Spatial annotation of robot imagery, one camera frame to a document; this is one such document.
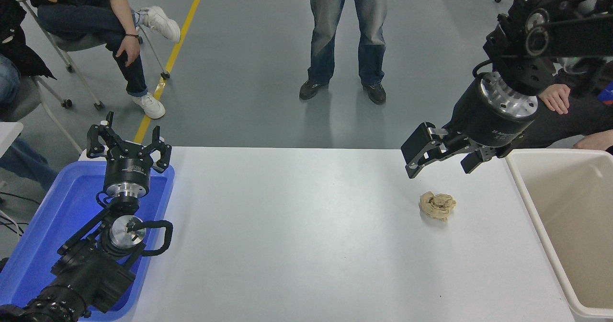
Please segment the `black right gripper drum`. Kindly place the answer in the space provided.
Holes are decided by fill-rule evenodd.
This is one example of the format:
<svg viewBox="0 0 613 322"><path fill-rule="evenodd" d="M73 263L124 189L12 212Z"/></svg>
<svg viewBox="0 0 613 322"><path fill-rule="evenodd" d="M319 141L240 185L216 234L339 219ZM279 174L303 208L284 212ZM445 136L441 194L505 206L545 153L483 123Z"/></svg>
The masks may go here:
<svg viewBox="0 0 613 322"><path fill-rule="evenodd" d="M477 78L443 126L446 157L482 147L493 148L495 156L504 158L523 141L536 112L535 96L515 91L501 78Z"/></svg>

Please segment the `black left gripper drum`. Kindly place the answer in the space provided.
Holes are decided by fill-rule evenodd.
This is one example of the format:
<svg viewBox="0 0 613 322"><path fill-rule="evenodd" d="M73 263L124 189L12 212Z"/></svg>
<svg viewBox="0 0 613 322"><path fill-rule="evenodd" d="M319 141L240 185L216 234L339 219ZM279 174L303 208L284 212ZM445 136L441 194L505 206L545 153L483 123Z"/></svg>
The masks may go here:
<svg viewBox="0 0 613 322"><path fill-rule="evenodd" d="M153 160L146 153L139 156L140 152L140 146L129 147L128 152L120 147L109 147L106 155L104 187L120 183L149 187Z"/></svg>

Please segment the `person's right hand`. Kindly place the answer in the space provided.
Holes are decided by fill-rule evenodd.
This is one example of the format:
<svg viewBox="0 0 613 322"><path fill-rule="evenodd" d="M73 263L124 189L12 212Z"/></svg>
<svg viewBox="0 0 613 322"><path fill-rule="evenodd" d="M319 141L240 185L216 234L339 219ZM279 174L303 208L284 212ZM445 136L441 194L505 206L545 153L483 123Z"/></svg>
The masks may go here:
<svg viewBox="0 0 613 322"><path fill-rule="evenodd" d="M540 93L539 99L551 112L565 115L570 107L570 92L571 89L565 84L552 84Z"/></svg>

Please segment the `person's hand with wristband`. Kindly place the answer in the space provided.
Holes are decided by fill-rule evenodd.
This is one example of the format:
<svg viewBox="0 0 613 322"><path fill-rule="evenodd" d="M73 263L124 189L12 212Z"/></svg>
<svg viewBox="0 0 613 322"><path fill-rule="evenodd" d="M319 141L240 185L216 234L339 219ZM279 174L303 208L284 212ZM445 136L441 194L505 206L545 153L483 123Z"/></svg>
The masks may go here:
<svg viewBox="0 0 613 322"><path fill-rule="evenodd" d="M140 58L140 43L137 34L125 34L120 47L115 54L116 58L125 58L125 67L132 65Z"/></svg>

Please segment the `person's left hand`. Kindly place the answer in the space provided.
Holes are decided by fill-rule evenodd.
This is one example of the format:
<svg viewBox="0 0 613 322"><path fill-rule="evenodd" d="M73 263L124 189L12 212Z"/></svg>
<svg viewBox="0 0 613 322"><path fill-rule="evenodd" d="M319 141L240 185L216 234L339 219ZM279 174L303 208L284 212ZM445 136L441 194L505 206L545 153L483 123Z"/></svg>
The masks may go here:
<svg viewBox="0 0 613 322"><path fill-rule="evenodd" d="M584 136L573 149L608 151L613 146L613 130L607 130Z"/></svg>

